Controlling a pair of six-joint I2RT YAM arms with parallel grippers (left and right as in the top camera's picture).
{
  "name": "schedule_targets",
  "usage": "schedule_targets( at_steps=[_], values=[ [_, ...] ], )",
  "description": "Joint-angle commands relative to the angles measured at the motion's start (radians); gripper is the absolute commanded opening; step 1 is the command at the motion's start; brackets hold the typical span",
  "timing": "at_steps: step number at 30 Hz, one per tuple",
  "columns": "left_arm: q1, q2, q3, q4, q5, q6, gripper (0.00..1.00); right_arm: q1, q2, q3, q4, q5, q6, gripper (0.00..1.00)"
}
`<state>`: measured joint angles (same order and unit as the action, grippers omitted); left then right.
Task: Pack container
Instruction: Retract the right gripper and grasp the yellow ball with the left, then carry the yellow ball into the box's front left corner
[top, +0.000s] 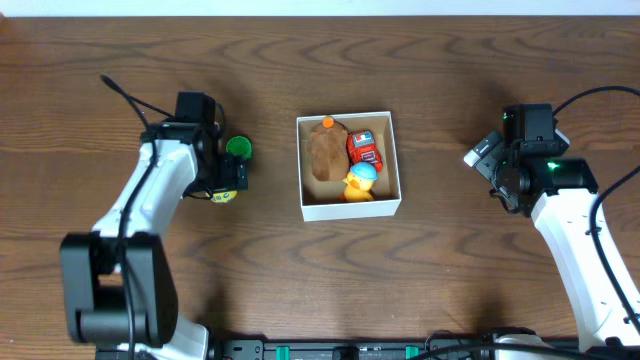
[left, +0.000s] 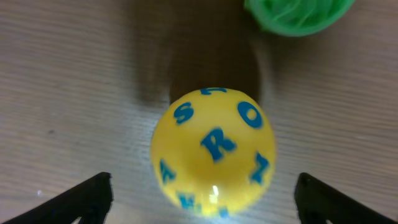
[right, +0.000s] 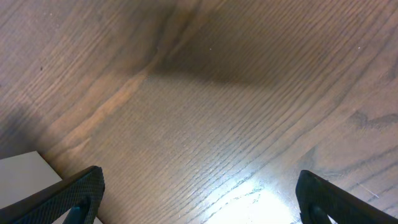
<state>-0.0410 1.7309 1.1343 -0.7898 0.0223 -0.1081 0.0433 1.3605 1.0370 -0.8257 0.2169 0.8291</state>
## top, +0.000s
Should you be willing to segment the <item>yellow ball with blue letters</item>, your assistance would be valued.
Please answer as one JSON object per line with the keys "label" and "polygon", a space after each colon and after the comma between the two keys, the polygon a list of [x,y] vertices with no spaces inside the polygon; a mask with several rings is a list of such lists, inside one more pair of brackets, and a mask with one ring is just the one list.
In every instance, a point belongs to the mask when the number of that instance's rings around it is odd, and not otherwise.
{"label": "yellow ball with blue letters", "polygon": [[216,191],[211,195],[210,200],[217,204],[226,204],[233,201],[237,194],[237,190]]}

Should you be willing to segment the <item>green round plastic toy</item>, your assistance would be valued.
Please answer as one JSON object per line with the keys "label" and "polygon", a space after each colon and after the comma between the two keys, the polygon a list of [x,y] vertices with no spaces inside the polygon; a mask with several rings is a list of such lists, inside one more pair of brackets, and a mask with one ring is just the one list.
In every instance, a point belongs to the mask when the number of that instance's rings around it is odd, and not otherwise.
{"label": "green round plastic toy", "polygon": [[234,136],[227,141],[225,150],[234,156],[249,160],[252,157],[253,147],[251,141],[244,136]]}

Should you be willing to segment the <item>brown plush toy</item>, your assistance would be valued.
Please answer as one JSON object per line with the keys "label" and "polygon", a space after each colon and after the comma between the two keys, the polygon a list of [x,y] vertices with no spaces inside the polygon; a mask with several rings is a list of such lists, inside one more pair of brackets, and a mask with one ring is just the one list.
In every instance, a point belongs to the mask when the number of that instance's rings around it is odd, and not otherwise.
{"label": "brown plush toy", "polygon": [[349,172],[347,128],[332,116],[325,116],[310,135],[311,171],[317,181],[342,181]]}

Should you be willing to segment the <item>red toy car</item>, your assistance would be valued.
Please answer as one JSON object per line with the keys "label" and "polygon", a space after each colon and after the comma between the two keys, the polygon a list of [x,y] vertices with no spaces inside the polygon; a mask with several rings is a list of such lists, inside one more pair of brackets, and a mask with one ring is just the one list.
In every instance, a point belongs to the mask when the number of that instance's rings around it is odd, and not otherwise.
{"label": "red toy car", "polygon": [[378,173],[383,170],[382,158],[374,135],[370,130],[350,133],[347,137],[346,146],[352,164],[366,162],[372,165]]}

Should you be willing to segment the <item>yellow rubber duck blue hat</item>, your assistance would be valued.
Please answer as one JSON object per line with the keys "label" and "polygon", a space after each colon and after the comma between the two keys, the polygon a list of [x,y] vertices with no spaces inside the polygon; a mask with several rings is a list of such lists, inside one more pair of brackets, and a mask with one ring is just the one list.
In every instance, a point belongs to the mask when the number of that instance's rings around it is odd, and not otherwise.
{"label": "yellow rubber duck blue hat", "polygon": [[340,199],[349,203],[374,201],[371,190],[377,178],[377,171],[370,163],[359,162],[352,165],[343,179],[346,187]]}

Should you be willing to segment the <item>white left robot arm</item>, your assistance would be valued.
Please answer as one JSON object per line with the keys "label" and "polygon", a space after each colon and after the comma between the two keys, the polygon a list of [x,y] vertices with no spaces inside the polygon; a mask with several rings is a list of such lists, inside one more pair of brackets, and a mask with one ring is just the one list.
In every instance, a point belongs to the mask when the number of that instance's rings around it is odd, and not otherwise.
{"label": "white left robot arm", "polygon": [[71,339],[101,359],[205,359],[209,331],[180,315],[163,238],[191,192],[247,182],[242,158],[221,150],[223,119],[168,118],[140,136],[138,162],[118,199],[59,255]]}

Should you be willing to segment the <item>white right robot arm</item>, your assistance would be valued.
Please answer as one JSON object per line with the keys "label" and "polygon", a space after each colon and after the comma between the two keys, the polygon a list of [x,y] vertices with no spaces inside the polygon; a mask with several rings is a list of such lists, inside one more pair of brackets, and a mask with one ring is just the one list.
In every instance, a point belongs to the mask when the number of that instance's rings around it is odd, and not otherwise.
{"label": "white right robot arm", "polygon": [[580,350],[639,350],[639,291],[608,229],[605,194],[587,162],[566,158],[567,138],[491,132],[464,161],[511,215],[532,220],[568,295]]}

